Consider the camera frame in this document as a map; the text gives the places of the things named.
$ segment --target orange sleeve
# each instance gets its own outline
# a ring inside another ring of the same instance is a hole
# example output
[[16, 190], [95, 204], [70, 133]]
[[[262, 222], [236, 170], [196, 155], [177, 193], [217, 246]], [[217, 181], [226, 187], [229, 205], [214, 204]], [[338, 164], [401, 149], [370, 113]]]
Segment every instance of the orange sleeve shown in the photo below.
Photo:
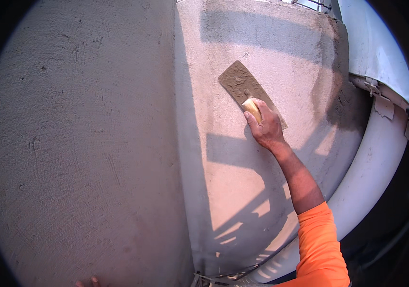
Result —
[[327, 204], [324, 202], [299, 214], [299, 223], [297, 278], [276, 286], [347, 287], [348, 270]]

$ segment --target rough plaster surface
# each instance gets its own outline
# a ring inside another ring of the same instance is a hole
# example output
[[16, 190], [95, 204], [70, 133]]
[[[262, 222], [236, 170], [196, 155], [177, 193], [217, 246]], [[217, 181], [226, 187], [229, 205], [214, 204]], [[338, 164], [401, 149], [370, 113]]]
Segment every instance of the rough plaster surface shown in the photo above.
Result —
[[0, 55], [0, 250], [23, 286], [188, 286], [172, 1], [40, 1]]
[[288, 244], [298, 220], [278, 164], [217, 77], [235, 60], [252, 72], [326, 199], [356, 154], [370, 100], [348, 82], [345, 27], [326, 15], [251, 0], [176, 7], [179, 154], [193, 260], [207, 275], [228, 274]]

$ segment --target white pipe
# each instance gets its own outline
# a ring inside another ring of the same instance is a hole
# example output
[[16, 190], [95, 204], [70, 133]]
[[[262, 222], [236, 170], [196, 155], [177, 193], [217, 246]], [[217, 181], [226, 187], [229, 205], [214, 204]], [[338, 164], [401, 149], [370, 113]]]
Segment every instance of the white pipe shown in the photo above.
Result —
[[[372, 107], [367, 129], [335, 193], [328, 201], [341, 240], [368, 214], [391, 181], [407, 144], [405, 112], [395, 106], [392, 120]], [[298, 237], [272, 259], [243, 277], [240, 282], [266, 283], [297, 267], [300, 261]]]

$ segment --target cement plaster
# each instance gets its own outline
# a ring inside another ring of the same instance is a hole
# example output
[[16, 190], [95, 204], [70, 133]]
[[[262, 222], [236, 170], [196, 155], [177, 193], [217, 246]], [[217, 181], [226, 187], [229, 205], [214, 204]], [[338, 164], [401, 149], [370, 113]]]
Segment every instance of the cement plaster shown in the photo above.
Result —
[[173, 1], [40, 1], [0, 55], [0, 250], [22, 286], [189, 286]]
[[330, 198], [356, 154], [371, 101], [348, 82], [345, 27], [286, 3], [184, 0], [175, 17], [175, 92], [195, 268], [228, 274], [295, 236], [285, 178], [217, 77], [240, 60], [289, 128], [288, 143]]

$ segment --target trowel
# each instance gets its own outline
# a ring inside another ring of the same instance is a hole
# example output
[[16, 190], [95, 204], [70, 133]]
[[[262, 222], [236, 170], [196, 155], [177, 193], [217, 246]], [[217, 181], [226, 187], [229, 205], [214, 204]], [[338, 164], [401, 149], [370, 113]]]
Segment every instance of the trowel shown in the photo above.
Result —
[[219, 83], [236, 100], [243, 111], [250, 112], [254, 115], [257, 122], [260, 123], [262, 118], [257, 106], [252, 102], [253, 98], [263, 100], [273, 112], [278, 114], [279, 119], [281, 120], [282, 129], [288, 128], [288, 125], [282, 118], [281, 113], [278, 111], [273, 101], [251, 72], [249, 72], [239, 60], [231, 64], [219, 76]]

